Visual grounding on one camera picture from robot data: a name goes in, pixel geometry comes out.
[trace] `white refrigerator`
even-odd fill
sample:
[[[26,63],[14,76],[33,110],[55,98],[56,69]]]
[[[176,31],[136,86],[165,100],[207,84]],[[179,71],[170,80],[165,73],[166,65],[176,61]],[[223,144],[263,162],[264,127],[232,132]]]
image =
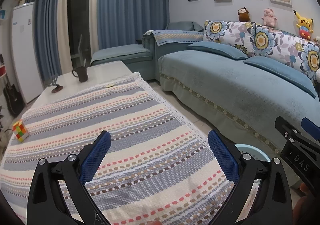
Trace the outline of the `white refrigerator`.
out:
[[[12,16],[12,57],[20,92],[25,103],[44,90],[34,48],[33,2],[16,6]]]

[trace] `pikachu plush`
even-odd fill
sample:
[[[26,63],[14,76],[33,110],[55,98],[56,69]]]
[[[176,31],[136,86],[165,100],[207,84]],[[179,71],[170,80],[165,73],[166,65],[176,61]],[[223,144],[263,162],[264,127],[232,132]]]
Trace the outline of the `pikachu plush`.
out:
[[[311,40],[311,34],[313,34],[313,30],[311,29],[313,24],[313,19],[307,19],[305,17],[300,16],[300,14],[293,10],[294,14],[297,16],[299,23],[297,27],[299,28],[299,34],[302,38]]]

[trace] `metal screw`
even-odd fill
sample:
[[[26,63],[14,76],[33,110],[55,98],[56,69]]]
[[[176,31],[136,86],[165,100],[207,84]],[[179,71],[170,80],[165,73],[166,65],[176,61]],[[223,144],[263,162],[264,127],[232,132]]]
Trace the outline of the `metal screw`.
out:
[[[69,161],[74,161],[76,158],[77,158],[76,155],[69,155],[69,156],[68,156],[68,160],[69,160]]]
[[[250,160],[250,159],[251,159],[251,155],[249,155],[249,154],[244,154],[242,157],[243,157],[245,160]]]
[[[280,163],[281,163],[280,159],[278,159],[278,158],[273,159],[273,161],[274,161],[276,164],[280,164]]]
[[[45,163],[45,159],[43,159],[43,158],[40,159],[39,162],[38,162],[39,165],[43,165],[44,163]]]

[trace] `rubik's cube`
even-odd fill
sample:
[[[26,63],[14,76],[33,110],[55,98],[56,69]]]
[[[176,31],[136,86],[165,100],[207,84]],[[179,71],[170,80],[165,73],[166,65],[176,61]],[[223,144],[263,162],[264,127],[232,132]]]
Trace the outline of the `rubik's cube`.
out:
[[[15,134],[17,140],[19,140],[20,142],[23,142],[28,136],[28,132],[25,129],[22,120],[19,120],[18,122],[15,122],[13,124],[13,133]]]

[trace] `dark brown mug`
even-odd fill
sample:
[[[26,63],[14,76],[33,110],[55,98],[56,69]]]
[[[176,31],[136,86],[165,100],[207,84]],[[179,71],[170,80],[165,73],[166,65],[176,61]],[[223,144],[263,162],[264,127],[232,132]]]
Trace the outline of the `dark brown mug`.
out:
[[[79,78],[80,82],[86,82],[88,80],[87,67],[81,66],[72,70],[72,75]]]

